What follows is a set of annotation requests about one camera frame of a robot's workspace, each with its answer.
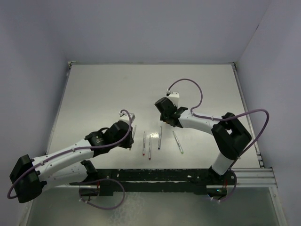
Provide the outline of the red pen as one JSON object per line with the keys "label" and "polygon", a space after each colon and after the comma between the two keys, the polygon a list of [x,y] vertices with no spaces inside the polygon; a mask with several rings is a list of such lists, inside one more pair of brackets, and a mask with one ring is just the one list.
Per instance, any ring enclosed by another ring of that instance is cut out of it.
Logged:
{"label": "red pen", "polygon": [[146,133],[143,132],[143,156],[145,156]]}

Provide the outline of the yellow pen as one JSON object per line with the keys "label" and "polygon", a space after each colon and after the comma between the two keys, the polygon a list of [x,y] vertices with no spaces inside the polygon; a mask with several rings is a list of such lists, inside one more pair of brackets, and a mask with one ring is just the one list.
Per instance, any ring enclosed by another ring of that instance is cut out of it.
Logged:
{"label": "yellow pen", "polygon": [[132,138],[133,138],[133,141],[134,141],[134,138],[135,138],[136,128],[137,128],[137,125],[135,125],[135,127],[134,127],[134,129],[133,129],[133,131],[132,131]]}

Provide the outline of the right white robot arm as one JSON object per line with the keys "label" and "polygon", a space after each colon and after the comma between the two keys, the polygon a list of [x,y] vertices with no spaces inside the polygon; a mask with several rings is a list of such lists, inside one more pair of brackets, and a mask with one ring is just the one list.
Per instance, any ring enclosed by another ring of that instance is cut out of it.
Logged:
{"label": "right white robot arm", "polygon": [[198,118],[188,108],[178,108],[167,97],[159,99],[154,105],[160,112],[160,120],[170,126],[196,129],[214,137],[220,151],[209,172],[209,179],[214,184],[225,180],[226,171],[252,140],[250,133],[237,118],[228,120],[234,116],[232,113],[226,113],[216,120],[209,116]]}

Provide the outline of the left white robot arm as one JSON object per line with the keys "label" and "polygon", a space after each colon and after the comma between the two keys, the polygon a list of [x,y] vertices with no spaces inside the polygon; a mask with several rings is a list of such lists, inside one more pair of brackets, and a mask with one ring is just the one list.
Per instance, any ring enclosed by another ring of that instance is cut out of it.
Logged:
{"label": "left white robot arm", "polygon": [[37,198],[44,191],[63,184],[91,185],[100,174],[92,158],[108,153],[111,149],[132,146],[132,125],[119,120],[109,128],[101,128],[86,135],[79,142],[52,154],[30,158],[20,157],[12,172],[8,199],[25,203]]}

